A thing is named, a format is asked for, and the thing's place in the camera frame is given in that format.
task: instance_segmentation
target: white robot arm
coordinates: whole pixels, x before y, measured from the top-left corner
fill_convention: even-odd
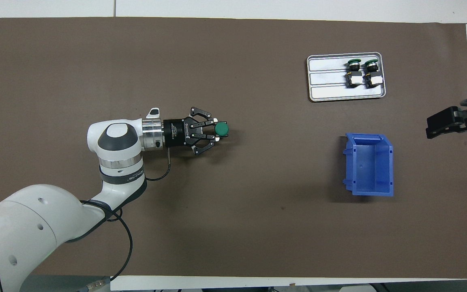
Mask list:
[[[198,122],[196,115],[206,121]],[[92,124],[87,137],[100,162],[99,194],[83,204],[60,187],[31,185],[0,202],[0,292],[18,292],[28,274],[60,244],[83,238],[143,194],[148,179],[141,151],[189,146],[200,155],[227,137],[226,122],[211,116],[193,107],[186,118],[162,122],[154,107],[145,119]],[[212,125],[213,134],[203,132]],[[202,140],[206,145],[197,147]]]

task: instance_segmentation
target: blue plastic bin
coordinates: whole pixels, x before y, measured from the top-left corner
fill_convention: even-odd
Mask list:
[[[358,196],[394,196],[393,148],[385,135],[347,133],[347,190]]]

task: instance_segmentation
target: green ring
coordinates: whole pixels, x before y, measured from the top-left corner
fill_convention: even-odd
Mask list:
[[[228,128],[228,124],[225,122],[219,122],[215,124],[215,134],[220,135],[220,136],[226,136],[228,135],[228,131],[230,129]]]
[[[378,59],[372,59],[372,60],[366,61],[365,66],[367,66],[370,63],[378,63]]]

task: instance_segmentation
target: brown table mat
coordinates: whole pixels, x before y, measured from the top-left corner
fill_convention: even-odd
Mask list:
[[[387,95],[310,102],[306,58],[346,52],[382,54]],[[463,24],[0,19],[0,201],[35,183],[89,199],[89,124],[196,106],[230,137],[200,157],[173,151],[170,174],[124,207],[124,274],[467,278],[467,133],[424,135],[463,98]],[[389,138],[393,198],[345,190],[348,132]],[[165,171],[163,152],[144,161]],[[107,223],[36,273],[110,275],[127,248]]]

